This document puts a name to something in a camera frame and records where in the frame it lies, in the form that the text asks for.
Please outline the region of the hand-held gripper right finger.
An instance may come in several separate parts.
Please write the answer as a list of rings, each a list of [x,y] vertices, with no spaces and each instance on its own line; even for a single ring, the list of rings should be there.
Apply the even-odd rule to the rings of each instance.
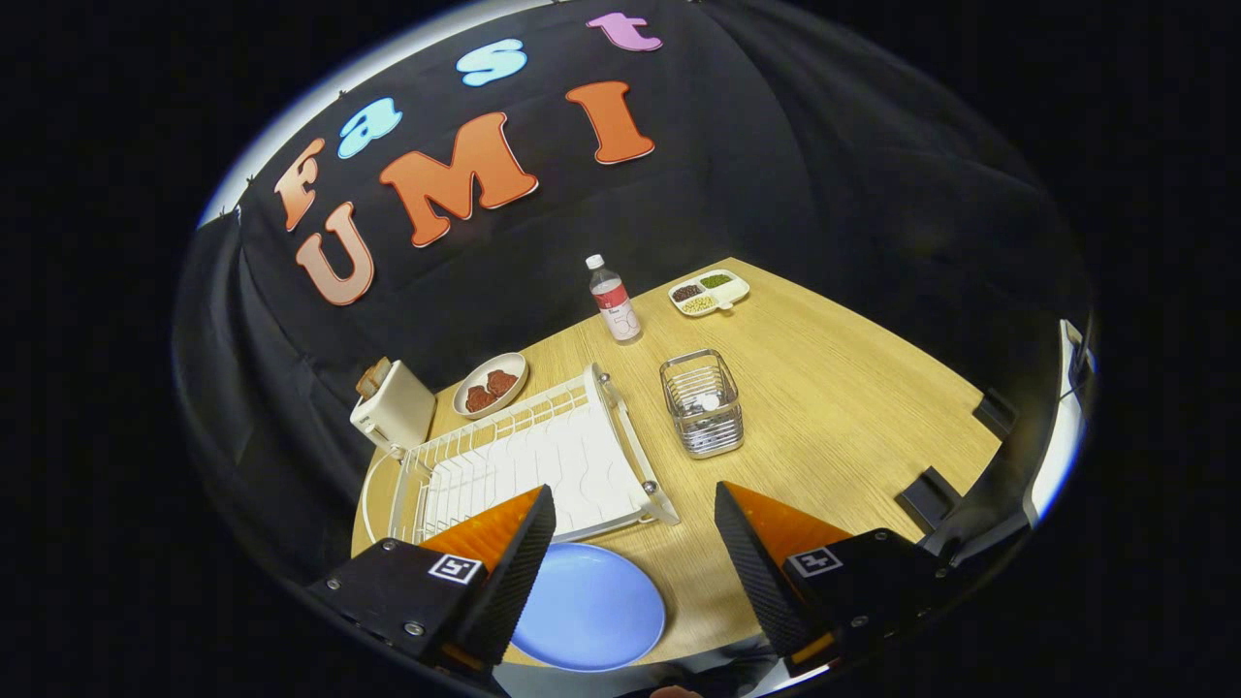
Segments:
[[[970,584],[887,527],[851,534],[728,481],[716,486],[715,524],[793,679],[877,655]]]

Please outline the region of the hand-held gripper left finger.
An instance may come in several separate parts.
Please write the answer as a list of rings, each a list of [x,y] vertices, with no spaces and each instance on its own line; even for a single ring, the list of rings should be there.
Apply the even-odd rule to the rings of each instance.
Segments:
[[[539,486],[419,544],[376,542],[307,592],[380,650],[457,681],[490,681],[555,530],[553,491]]]

